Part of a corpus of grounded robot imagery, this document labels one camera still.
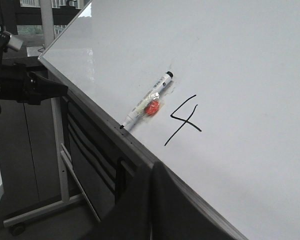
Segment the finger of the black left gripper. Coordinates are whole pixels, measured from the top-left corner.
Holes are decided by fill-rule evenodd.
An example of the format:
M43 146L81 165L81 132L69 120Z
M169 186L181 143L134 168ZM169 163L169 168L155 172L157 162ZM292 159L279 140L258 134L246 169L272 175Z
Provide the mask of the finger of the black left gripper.
M30 72L31 87L41 98L56 98L66 96L68 87L62 83L48 80L47 78Z

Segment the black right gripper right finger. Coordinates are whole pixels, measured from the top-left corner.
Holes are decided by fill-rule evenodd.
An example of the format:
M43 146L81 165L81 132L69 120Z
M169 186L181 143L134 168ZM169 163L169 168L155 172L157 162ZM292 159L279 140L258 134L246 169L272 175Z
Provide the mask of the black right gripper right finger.
M223 220L203 213L184 194L162 162L151 176L152 238L154 240L245 240Z

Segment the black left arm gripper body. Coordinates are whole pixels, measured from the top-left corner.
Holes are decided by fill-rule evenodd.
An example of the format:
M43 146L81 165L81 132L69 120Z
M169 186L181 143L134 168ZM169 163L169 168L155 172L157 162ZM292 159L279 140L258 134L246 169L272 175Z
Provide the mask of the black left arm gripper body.
M27 71L24 64L0 65L0 100L40 105L44 100L41 83L41 77Z

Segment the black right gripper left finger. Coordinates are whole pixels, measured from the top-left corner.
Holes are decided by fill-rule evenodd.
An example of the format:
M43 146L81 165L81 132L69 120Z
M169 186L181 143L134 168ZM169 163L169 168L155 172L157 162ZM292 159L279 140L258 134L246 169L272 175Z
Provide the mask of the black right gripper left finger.
M140 166L114 208L85 240L149 240L151 169Z

